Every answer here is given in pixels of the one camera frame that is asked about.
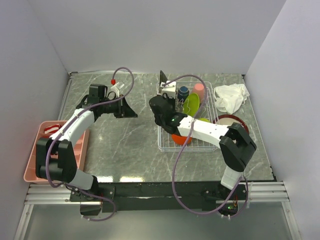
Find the orange bowl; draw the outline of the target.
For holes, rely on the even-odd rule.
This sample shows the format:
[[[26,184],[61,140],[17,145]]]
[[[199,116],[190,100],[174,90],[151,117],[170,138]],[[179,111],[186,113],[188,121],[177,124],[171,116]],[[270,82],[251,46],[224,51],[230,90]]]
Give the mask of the orange bowl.
[[[179,136],[176,134],[172,134],[171,138],[177,145],[180,145],[180,146],[182,146],[185,143],[185,141],[187,140],[186,136]]]

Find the green plate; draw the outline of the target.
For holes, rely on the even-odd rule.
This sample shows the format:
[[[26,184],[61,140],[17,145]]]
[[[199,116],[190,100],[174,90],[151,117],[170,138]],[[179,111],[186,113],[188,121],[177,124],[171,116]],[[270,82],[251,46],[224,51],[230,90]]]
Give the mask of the green plate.
[[[200,107],[200,98],[197,93],[191,93],[182,105],[182,112],[188,116],[195,117]]]

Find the green bowl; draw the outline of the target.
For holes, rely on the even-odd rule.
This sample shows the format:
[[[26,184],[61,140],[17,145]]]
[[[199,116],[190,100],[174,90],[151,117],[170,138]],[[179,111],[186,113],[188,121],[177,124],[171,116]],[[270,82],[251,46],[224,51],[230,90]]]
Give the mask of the green bowl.
[[[198,120],[206,122],[206,123],[211,123],[211,121],[207,118],[198,118]]]

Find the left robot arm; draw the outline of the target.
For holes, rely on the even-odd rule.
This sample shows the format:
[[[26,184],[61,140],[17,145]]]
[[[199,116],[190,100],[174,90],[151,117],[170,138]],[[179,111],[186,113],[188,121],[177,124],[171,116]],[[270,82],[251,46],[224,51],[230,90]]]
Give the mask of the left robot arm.
[[[112,87],[112,93],[114,97],[110,99],[107,86],[90,85],[88,94],[76,106],[72,117],[56,133],[37,140],[35,175],[38,178],[81,189],[88,201],[99,197],[98,179],[78,168],[74,146],[103,114],[112,114],[117,119],[138,117],[115,86]]]

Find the brown rimmed round plate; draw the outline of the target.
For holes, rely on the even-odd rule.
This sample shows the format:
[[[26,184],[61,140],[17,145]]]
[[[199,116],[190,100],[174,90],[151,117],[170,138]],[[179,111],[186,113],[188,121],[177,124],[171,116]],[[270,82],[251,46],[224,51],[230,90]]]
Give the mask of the brown rimmed round plate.
[[[217,116],[213,121],[213,124],[217,125],[228,125],[231,126],[233,123],[238,123],[242,125],[242,127],[245,129],[245,131],[249,134],[249,128],[246,125],[246,123],[239,117],[232,115],[232,114],[222,114]]]

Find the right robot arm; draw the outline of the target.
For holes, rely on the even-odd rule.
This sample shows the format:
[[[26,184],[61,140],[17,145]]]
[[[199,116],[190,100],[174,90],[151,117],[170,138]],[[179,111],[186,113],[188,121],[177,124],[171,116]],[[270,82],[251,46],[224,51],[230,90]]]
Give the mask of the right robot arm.
[[[254,155],[257,145],[239,123],[219,125],[197,119],[198,112],[191,115],[176,111],[173,103],[176,80],[168,80],[160,73],[156,96],[149,100],[155,123],[168,134],[207,142],[220,149],[226,168],[219,186],[220,196],[231,199],[244,178],[244,171]]]

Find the dark blue ceramic mug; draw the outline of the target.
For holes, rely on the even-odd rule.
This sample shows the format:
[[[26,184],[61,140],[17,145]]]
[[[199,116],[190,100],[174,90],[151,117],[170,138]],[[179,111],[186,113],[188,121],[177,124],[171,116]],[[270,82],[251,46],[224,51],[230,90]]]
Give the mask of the dark blue ceramic mug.
[[[177,91],[177,99],[179,102],[184,102],[189,96],[189,88],[186,86],[181,86]]]

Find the pink plastic cup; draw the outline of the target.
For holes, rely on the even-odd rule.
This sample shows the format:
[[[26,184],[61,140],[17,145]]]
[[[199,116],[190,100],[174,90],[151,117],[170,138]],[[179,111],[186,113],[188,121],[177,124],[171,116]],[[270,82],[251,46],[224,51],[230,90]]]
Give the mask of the pink plastic cup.
[[[196,83],[192,89],[192,93],[195,93],[199,97],[199,102],[202,103],[205,98],[205,87],[202,83]]]

